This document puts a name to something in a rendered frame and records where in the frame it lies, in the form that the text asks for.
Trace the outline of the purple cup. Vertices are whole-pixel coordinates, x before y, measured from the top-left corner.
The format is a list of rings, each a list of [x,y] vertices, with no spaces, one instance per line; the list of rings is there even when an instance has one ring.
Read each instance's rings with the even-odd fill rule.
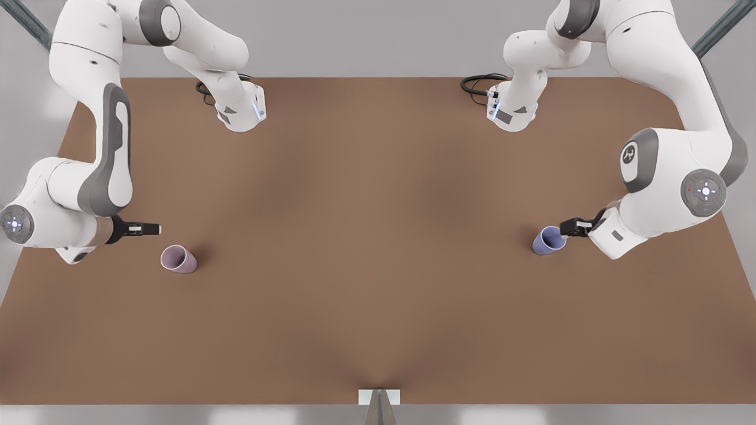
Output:
[[[543,228],[535,237],[532,250],[537,255],[548,255],[564,248],[566,242],[567,239],[562,236],[560,228],[550,225]]]

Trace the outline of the pink cup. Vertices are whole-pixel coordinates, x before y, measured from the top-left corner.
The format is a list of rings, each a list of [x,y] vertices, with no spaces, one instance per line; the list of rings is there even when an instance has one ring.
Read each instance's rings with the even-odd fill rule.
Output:
[[[197,259],[185,247],[171,245],[162,251],[160,264],[171,272],[189,274],[198,267]]]

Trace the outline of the silver frame post with foot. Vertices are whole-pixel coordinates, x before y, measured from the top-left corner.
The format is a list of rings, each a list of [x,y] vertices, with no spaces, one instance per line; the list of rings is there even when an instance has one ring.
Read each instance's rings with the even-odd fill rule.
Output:
[[[357,390],[357,404],[368,406],[365,425],[396,425],[393,406],[400,404],[400,390]]]

